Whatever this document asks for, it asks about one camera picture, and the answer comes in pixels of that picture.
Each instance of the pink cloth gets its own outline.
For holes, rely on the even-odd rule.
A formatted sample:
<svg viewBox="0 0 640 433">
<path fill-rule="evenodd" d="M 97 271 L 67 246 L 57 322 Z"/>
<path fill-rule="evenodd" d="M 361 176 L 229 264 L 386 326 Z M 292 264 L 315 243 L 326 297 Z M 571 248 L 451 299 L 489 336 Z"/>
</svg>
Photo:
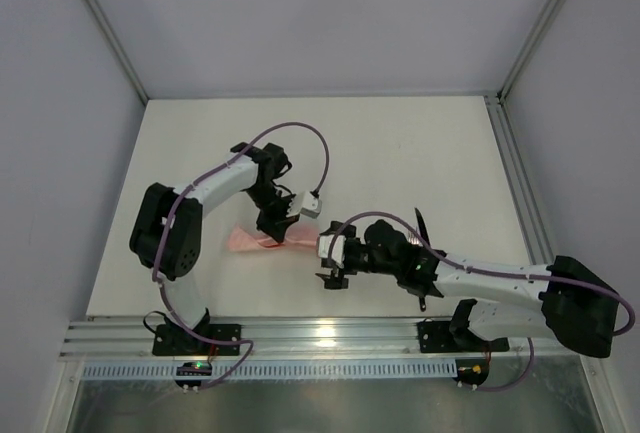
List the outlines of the pink cloth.
<svg viewBox="0 0 640 433">
<path fill-rule="evenodd" d="M 287 229 L 284 243 L 278 244 L 272 238 L 262 232 L 248 233 L 239 226 L 235 226 L 229 240 L 227 248 L 229 251 L 256 251 L 268 250 L 270 248 L 282 248 L 294 246 L 298 248 L 310 248 L 315 251 L 318 241 L 318 229 L 304 223 L 295 223 Z"/>
</svg>

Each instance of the metal grate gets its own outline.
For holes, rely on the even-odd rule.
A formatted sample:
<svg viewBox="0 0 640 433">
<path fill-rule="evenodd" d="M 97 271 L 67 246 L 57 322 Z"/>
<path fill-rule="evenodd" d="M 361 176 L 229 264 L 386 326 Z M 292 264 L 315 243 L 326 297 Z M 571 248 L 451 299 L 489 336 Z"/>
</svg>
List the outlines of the metal grate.
<svg viewBox="0 0 640 433">
<path fill-rule="evenodd" d="M 172 380 L 184 362 L 102 361 L 85 365 L 82 379 L 92 380 Z M 221 376 L 233 361 L 216 360 L 212 378 Z M 454 359 L 388 360 L 290 360 L 247 361 L 231 375 L 229 381 L 256 380 L 359 380 L 376 378 L 452 378 Z"/>
</svg>

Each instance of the pink towel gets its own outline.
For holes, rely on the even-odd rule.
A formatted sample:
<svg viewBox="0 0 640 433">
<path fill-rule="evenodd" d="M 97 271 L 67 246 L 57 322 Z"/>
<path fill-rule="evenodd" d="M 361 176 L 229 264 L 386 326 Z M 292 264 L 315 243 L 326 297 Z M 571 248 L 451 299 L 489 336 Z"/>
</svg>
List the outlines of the pink towel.
<svg viewBox="0 0 640 433">
<path fill-rule="evenodd" d="M 294 246 L 299 248 L 309 248 L 315 251 L 318 241 L 318 230 L 304 223 L 295 223 L 287 229 L 284 243 L 278 244 L 272 238 L 262 232 L 248 233 L 239 226 L 235 226 L 229 240 L 227 248 L 229 251 L 256 251 L 270 248 L 282 248 Z"/>
</svg>

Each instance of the gray floor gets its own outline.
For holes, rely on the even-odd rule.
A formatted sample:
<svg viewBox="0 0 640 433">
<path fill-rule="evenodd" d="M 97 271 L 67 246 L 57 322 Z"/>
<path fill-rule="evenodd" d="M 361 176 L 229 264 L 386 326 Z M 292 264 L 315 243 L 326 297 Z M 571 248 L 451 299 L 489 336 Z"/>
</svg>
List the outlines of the gray floor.
<svg viewBox="0 0 640 433">
<path fill-rule="evenodd" d="M 489 381 L 509 381 L 522 366 L 519 360 L 494 359 Z M 239 382 L 197 395 L 176 390 L 166 382 L 86 382 L 68 431 L 603 431 L 577 357 L 538 359 L 533 376 L 505 393 L 470 392 L 452 380 L 433 379 Z"/>
</svg>

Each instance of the white table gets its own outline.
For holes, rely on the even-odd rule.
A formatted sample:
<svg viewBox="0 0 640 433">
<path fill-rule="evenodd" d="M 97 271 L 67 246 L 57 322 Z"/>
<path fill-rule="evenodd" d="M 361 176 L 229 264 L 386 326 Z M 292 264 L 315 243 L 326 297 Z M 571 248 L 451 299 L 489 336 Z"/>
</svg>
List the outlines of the white table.
<svg viewBox="0 0 640 433">
<path fill-rule="evenodd" d="M 161 309 L 150 272 L 129 251 L 131 230 L 149 185 L 190 181 L 229 148 L 283 121 L 313 124 L 331 149 L 321 192 L 324 230 L 365 211 L 426 220 L 432 244 L 478 260 L 526 264 L 527 254 L 482 97 L 158 100 L 142 128 L 87 311 L 144 315 Z M 273 133 L 294 164 L 282 183 L 314 188 L 323 164 L 316 137 L 300 128 Z M 257 209 L 235 195 L 205 221 L 196 275 L 216 316 L 405 316 L 418 301 L 391 277 L 359 274 L 345 291 L 326 291 L 311 253 L 281 249 L 231 253 L 235 224 L 253 227 Z M 361 221 L 358 232 L 372 223 Z M 427 314 L 452 313 L 457 299 L 428 299 Z"/>
</svg>

